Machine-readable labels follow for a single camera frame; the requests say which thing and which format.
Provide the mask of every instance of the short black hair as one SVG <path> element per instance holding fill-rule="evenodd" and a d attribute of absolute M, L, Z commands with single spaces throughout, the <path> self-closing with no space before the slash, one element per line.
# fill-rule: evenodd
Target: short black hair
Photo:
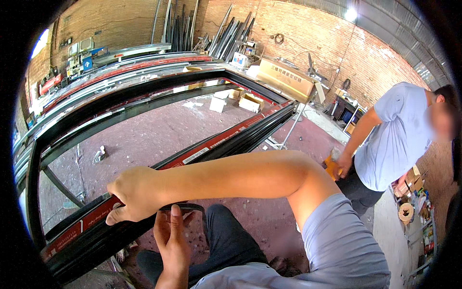
<path fill-rule="evenodd" d="M 453 105 L 455 108 L 457 108 L 458 111 L 461 110 L 460 101 L 457 98 L 456 90 L 451 84 L 442 86 L 439 89 L 435 90 L 433 93 L 436 95 L 441 94 L 442 96 L 444 96 L 444 102 Z"/>

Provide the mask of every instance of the dark trousers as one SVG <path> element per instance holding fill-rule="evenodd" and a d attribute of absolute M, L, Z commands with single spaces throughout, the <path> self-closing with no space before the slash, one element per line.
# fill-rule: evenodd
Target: dark trousers
<path fill-rule="evenodd" d="M 206 215 L 210 256 L 204 263 L 189 267 L 188 287 L 194 286 L 205 275 L 226 267 L 249 262 L 268 264 L 265 253 L 227 207 L 214 204 L 207 209 Z M 136 262 L 155 286 L 164 268 L 160 254 L 143 250 L 136 256 Z"/>
<path fill-rule="evenodd" d="M 364 215 L 367 208 L 375 205 L 383 191 L 373 191 L 368 189 L 363 182 L 359 179 L 356 169 L 353 164 L 345 178 L 341 178 L 337 181 L 337 186 L 340 188 L 342 193 L 351 201 L 353 210 L 355 210 L 359 216 Z"/>

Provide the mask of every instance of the man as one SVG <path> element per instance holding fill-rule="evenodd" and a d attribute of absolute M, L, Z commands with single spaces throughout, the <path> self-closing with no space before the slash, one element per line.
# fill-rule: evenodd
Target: man
<path fill-rule="evenodd" d="M 387 288 L 385 256 L 350 201 L 315 161 L 299 151 L 240 154 L 163 171 L 135 167 L 108 191 L 126 205 L 111 211 L 108 225 L 140 221 L 169 203 L 190 199 L 286 197 L 300 225 L 310 273 L 280 276 L 264 253 L 222 205 L 207 210 L 209 259 L 189 267 L 183 217 L 172 205 L 157 212 L 154 238 L 160 254 L 137 260 L 156 288 Z"/>
<path fill-rule="evenodd" d="M 404 185 L 406 173 L 432 141 L 447 142 L 457 135 L 461 117 L 450 104 L 455 99 L 451 85 L 431 92 L 401 82 L 360 118 L 334 172 L 337 185 L 359 215 L 373 206 L 392 182 L 399 179 L 397 186 Z M 358 148 L 376 125 L 369 140 Z"/>

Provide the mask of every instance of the concrete floor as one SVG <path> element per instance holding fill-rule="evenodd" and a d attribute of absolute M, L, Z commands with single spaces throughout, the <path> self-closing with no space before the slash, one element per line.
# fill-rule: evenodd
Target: concrete floor
<path fill-rule="evenodd" d="M 243 121 L 253 115 L 252 112 L 238 107 L 237 102 L 227 99 L 223 113 L 210 111 L 210 96 L 192 99 L 191 102 L 204 103 L 202 106 L 181 101 L 154 111 L 133 117 L 114 125 L 65 152 L 51 165 L 58 178 L 72 191 L 78 194 L 86 192 L 85 202 L 106 192 L 106 184 L 114 180 L 123 170 L 132 166 L 148 166 L 161 161 L 175 152 L 200 141 L 210 135 Z M 293 120 L 278 130 L 273 137 L 283 141 Z M 287 141 L 288 149 L 301 150 L 318 163 L 321 163 L 334 147 L 343 150 L 344 144 L 336 140 L 314 122 L 303 118 Z M 109 157 L 93 164 L 93 157 L 101 145 L 106 147 Z M 255 151 L 269 145 L 263 143 Z M 407 265 L 411 258 L 405 255 L 402 240 L 401 222 L 399 222 L 393 198 L 385 196 L 362 219 L 368 229 L 373 230 L 379 245 L 383 249 L 393 272 L 391 288 L 402 288 L 401 272 L 411 268 Z M 47 232 L 60 220 L 76 209 L 61 209 L 68 201 L 44 175 L 40 175 L 40 201 L 44 230 Z M 295 229 L 295 219 L 286 199 L 213 199 L 192 202 L 207 208 L 213 203 L 227 206 L 243 227 L 250 232 L 270 261 L 275 256 L 289 258 L 301 271 L 308 271 L 308 260 L 303 249 L 300 234 Z M 201 229 L 201 216 L 197 213 L 186 233 L 193 253 L 193 264 L 208 257 L 208 247 Z M 152 288 L 152 285 L 140 273 L 135 263 L 137 251 L 156 250 L 152 231 L 137 239 L 139 247 L 129 250 L 127 260 L 122 263 L 135 279 L 137 288 Z M 114 277 L 102 277 L 87 273 L 66 288 L 126 288 L 126 285 Z"/>

